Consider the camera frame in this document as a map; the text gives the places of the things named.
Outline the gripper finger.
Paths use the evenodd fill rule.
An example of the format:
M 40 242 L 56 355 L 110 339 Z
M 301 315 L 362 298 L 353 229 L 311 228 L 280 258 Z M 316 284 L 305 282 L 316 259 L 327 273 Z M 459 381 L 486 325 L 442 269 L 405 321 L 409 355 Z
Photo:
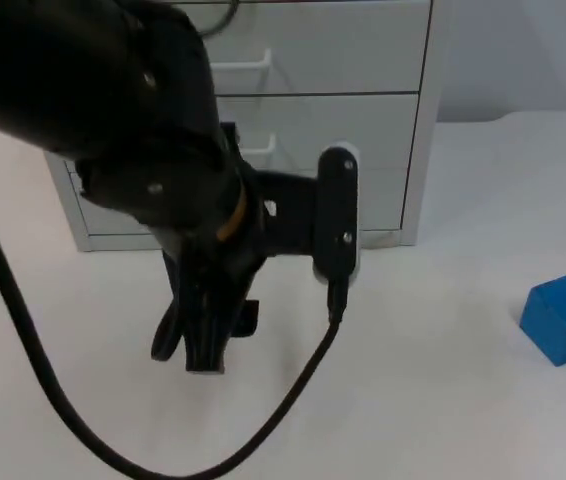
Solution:
M 223 374 L 228 326 L 223 311 L 208 294 L 196 294 L 189 302 L 183 340 L 186 370 L 194 374 Z
M 183 330 L 180 304 L 174 297 L 157 327 L 151 345 L 151 358 L 154 361 L 167 362 L 176 352 Z

